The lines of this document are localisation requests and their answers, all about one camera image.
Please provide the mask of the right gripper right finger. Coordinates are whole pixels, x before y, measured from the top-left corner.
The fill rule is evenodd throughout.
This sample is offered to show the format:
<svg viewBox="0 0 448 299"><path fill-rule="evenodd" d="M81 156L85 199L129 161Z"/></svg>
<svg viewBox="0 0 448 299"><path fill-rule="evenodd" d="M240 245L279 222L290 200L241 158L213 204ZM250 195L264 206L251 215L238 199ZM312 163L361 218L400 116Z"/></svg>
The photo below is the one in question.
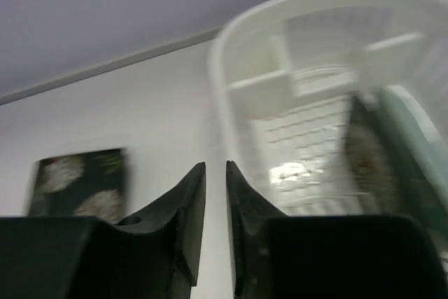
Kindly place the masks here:
<svg viewBox="0 0 448 299"><path fill-rule="evenodd" d="M287 216L233 161L226 187L236 298L446 298L428 235L404 216Z"/></svg>

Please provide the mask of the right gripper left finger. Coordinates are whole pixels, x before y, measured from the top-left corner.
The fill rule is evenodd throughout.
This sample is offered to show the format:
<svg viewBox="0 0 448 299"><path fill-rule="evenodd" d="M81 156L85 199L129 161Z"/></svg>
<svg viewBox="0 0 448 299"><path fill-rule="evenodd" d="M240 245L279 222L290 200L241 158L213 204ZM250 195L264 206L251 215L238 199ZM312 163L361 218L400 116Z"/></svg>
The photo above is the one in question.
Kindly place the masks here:
<svg viewBox="0 0 448 299"><path fill-rule="evenodd" d="M91 216L3 217L2 298L189 298L197 284L206 165L112 224Z"/></svg>

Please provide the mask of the black floral square plate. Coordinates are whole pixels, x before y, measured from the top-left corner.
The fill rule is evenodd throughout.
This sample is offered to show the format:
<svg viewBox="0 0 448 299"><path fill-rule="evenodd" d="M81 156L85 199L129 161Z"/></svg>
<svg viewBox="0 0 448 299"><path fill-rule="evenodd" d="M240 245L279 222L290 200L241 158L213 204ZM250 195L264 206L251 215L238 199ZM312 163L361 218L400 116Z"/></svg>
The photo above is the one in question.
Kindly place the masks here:
<svg viewBox="0 0 448 299"><path fill-rule="evenodd" d="M360 95L351 96L344 154L357 190L369 194L379 212L419 216L415 196L387 139L378 109Z"/></svg>
<svg viewBox="0 0 448 299"><path fill-rule="evenodd" d="M116 224L125 216L127 151L103 149L44 158L35 173L28 216L96 216Z"/></svg>

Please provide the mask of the pale green rectangular berry plate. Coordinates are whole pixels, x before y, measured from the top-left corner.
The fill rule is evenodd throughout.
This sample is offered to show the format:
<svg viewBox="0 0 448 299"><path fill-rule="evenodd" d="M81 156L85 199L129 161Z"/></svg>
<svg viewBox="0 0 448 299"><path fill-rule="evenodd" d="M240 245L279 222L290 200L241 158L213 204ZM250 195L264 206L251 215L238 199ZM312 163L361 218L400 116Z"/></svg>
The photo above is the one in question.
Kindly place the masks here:
<svg viewBox="0 0 448 299"><path fill-rule="evenodd" d="M447 142L417 100L402 86L378 92L381 111L404 147L400 158L426 226L447 240Z"/></svg>

